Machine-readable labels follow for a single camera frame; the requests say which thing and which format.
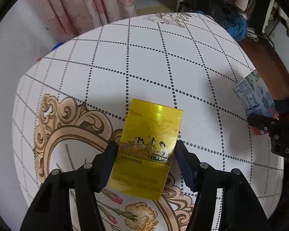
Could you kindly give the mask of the blue red milk carton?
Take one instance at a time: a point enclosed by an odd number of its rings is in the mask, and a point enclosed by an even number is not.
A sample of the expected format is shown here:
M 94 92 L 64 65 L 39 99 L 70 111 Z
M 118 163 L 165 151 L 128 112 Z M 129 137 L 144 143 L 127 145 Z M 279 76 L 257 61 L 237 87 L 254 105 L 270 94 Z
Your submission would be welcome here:
M 278 112 L 271 93 L 257 70 L 249 73 L 233 89 L 248 116 L 256 114 L 278 118 Z

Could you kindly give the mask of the yellow cigarette box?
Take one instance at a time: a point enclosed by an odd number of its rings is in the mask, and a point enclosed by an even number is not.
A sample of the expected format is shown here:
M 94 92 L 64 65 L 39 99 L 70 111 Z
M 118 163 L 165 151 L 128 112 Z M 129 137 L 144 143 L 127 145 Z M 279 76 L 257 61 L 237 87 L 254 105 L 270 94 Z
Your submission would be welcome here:
M 109 186 L 158 201 L 172 163 L 182 110 L 133 99 L 120 138 Z

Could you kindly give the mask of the blue black clothes pile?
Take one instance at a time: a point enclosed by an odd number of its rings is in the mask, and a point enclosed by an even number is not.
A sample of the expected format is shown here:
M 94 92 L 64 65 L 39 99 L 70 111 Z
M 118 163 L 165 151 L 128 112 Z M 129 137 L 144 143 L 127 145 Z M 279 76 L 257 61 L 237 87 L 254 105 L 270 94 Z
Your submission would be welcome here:
M 238 10 L 222 0 L 183 0 L 178 12 L 198 13 L 211 17 L 236 41 L 247 37 L 247 22 Z

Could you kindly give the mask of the white patterned tablecloth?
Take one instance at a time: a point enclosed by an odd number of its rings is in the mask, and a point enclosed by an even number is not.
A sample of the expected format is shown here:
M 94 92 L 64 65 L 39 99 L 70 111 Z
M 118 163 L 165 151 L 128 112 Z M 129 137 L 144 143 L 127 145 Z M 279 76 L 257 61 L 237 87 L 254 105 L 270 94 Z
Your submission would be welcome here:
M 139 99 L 182 110 L 177 141 L 216 170 L 239 169 L 269 230 L 283 158 L 271 152 L 269 134 L 253 133 L 233 89 L 254 70 L 233 37 L 198 13 L 124 19 L 66 42 L 28 70 L 15 93 L 12 144 L 26 203 L 53 169 L 75 171 L 110 141 L 119 146 Z M 173 154 L 158 201 L 114 190 L 109 180 L 95 197 L 105 230 L 187 230 L 197 193 Z

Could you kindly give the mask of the blue lid jar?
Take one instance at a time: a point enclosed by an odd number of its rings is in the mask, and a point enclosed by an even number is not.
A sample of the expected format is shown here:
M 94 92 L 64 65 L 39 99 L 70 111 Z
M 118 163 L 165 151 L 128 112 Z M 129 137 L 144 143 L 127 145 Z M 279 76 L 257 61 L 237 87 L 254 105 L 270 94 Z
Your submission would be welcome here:
M 64 43 L 63 42 L 60 42 L 58 44 L 56 44 L 52 49 L 51 49 L 51 52 L 55 49 L 57 49 L 58 47 L 60 47 L 61 45 L 63 45 Z

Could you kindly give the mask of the pink floral curtain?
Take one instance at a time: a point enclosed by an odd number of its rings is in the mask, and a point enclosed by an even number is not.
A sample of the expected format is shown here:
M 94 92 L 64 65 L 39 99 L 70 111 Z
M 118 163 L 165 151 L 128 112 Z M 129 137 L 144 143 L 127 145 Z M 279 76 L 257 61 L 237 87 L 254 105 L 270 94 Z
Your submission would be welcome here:
M 134 0 L 29 0 L 58 42 L 136 16 Z

